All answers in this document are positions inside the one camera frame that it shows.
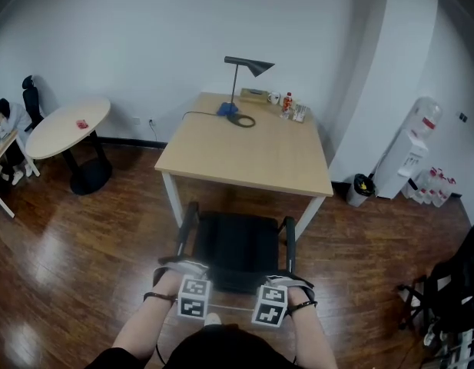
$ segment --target black shirt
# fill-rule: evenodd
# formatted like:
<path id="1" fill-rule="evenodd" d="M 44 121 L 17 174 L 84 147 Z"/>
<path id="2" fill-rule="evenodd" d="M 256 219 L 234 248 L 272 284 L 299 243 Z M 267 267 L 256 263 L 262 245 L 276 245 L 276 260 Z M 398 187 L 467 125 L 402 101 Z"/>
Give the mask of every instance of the black shirt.
<path id="1" fill-rule="evenodd" d="M 109 348 L 87 369 L 142 369 L 147 363 L 122 348 Z M 296 367 L 277 353 L 264 339 L 242 331 L 237 325 L 209 325 L 192 334 L 174 350 L 165 366 L 168 369 L 188 367 Z"/>

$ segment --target round white table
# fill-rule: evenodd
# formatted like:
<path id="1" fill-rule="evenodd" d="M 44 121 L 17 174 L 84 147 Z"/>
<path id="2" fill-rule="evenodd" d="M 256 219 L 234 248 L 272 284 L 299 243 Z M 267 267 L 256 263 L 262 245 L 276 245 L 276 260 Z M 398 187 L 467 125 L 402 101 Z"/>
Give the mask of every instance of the round white table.
<path id="1" fill-rule="evenodd" d="M 62 153 L 71 169 L 71 189 L 85 195 L 102 188 L 112 175 L 111 163 L 105 157 L 95 128 L 105 119 L 111 103 L 104 97 L 88 98 L 55 110 L 34 129 L 27 140 L 26 153 L 34 159 L 49 158 Z M 87 128 L 77 121 L 85 120 Z M 78 166 L 69 150 L 90 135 L 98 158 Z"/>

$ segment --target wooden floor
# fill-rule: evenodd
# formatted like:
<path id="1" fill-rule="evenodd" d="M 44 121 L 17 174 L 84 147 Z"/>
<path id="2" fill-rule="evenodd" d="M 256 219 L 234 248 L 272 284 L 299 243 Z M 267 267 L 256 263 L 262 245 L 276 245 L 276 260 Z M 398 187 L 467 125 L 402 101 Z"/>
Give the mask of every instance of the wooden floor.
<path id="1" fill-rule="evenodd" d="M 177 234 L 157 150 L 105 145 L 112 179 L 97 193 L 70 192 L 61 156 L 39 164 L 40 178 L 23 179 L 5 196 L 16 213 L 0 209 L 0 367 L 84 367 L 108 348 L 151 286 L 157 258 L 173 254 Z M 79 161 L 93 156 L 74 149 Z M 281 219 L 299 218 L 307 198 L 177 179 L 183 204 Z M 396 369 L 416 343 L 397 330 L 401 282 L 450 257 L 469 222 L 459 200 L 437 209 L 403 198 L 370 199 L 360 208 L 335 195 L 323 203 L 297 245 L 297 273 L 316 285 L 317 311 L 340 368 Z M 216 302 L 252 307 L 247 297 L 217 294 Z M 175 346 L 200 325 L 173 310 L 160 350 Z M 224 322 L 264 337 L 293 359 L 293 328 L 255 330 L 250 313 L 216 311 Z M 418 368 L 422 344 L 402 368 Z M 159 367 L 153 357 L 148 367 Z"/>

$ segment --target white cup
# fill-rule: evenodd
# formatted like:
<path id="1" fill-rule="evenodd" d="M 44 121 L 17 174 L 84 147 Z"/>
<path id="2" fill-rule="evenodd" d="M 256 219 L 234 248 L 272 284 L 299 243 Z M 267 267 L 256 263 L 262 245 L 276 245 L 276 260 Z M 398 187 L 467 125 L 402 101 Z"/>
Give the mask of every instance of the white cup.
<path id="1" fill-rule="evenodd" d="M 272 91 L 269 93 L 267 96 L 267 100 L 274 105 L 277 105 L 278 102 L 280 102 L 281 94 L 279 94 L 277 91 Z"/>

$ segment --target red bottle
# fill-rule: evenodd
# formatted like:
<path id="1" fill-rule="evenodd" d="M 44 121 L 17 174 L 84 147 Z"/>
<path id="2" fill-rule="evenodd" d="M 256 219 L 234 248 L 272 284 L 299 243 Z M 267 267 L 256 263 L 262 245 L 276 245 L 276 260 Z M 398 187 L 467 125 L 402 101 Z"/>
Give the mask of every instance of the red bottle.
<path id="1" fill-rule="evenodd" d="M 281 118 L 288 119 L 290 116 L 290 108 L 293 104 L 291 93 L 288 92 L 287 96 L 283 98 L 283 109 L 281 109 Z"/>

